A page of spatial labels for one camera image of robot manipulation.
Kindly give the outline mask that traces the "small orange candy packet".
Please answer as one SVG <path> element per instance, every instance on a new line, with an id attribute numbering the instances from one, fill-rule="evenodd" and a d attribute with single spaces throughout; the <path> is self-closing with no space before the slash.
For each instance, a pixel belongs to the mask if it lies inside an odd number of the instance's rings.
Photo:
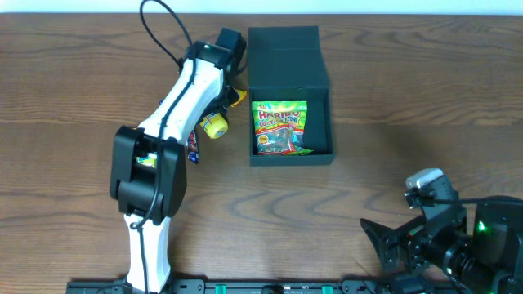
<path id="1" fill-rule="evenodd" d="M 246 96 L 247 92 L 245 90 L 233 88 L 228 95 L 230 107 L 236 107 Z"/>

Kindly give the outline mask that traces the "black gift box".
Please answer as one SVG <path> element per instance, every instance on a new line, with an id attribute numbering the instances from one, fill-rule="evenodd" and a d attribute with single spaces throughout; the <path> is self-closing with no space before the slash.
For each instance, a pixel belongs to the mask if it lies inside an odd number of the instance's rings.
<path id="1" fill-rule="evenodd" d="M 259 155 L 253 118 L 250 165 L 323 166 L 335 158 L 330 81 L 316 26 L 251 27 L 248 29 L 249 101 L 305 101 L 305 155 Z"/>

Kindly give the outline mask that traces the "yellow Mentos bottle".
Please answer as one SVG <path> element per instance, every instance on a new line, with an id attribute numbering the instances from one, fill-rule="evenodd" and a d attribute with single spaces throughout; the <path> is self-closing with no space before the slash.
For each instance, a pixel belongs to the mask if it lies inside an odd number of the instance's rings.
<path id="1" fill-rule="evenodd" d="M 210 139 L 222 137 L 228 131 L 228 122 L 220 113 L 210 113 L 199 124 Z"/>

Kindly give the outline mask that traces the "green Haribo gummy bag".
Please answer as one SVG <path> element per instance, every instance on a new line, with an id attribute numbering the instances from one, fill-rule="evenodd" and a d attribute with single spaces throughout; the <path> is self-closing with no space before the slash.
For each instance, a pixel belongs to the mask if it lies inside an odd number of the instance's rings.
<path id="1" fill-rule="evenodd" d="M 258 155 L 303 155 L 306 101 L 254 101 L 252 103 Z"/>

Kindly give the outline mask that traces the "dark blue chocolate bar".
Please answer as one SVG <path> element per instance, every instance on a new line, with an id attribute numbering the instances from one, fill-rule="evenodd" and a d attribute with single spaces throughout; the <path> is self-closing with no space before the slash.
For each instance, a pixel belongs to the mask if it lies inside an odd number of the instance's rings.
<path id="1" fill-rule="evenodd" d="M 193 129 L 187 140 L 187 158 L 195 164 L 199 163 L 199 146 L 197 132 Z"/>

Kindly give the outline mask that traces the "green Pretz snack box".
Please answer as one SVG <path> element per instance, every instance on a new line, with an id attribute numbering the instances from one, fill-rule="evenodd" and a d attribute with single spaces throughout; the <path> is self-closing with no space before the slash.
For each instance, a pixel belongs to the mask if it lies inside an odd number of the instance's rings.
<path id="1" fill-rule="evenodd" d="M 137 164 L 140 164 L 145 167 L 157 167 L 157 154 L 156 153 L 147 153 L 142 156 L 135 157 L 135 161 Z"/>

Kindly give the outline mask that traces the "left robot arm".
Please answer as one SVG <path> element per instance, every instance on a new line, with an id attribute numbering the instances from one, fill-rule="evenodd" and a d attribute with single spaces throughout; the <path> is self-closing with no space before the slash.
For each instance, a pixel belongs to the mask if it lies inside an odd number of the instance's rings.
<path id="1" fill-rule="evenodd" d="M 203 118 L 233 105 L 232 87 L 247 43 L 224 28 L 214 43 L 187 48 L 180 75 L 159 107 L 114 136 L 110 196 L 130 239 L 125 293 L 160 293 L 168 284 L 168 231 L 186 193 L 186 145 Z"/>

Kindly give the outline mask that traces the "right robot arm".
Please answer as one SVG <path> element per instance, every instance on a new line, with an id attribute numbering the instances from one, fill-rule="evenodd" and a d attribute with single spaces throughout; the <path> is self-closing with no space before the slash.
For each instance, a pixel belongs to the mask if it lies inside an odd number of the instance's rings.
<path id="1" fill-rule="evenodd" d="M 435 266 L 472 293 L 522 291 L 520 199 L 461 199 L 447 176 L 407 189 L 405 198 L 422 215 L 396 229 L 360 222 L 385 271 L 416 276 Z"/>

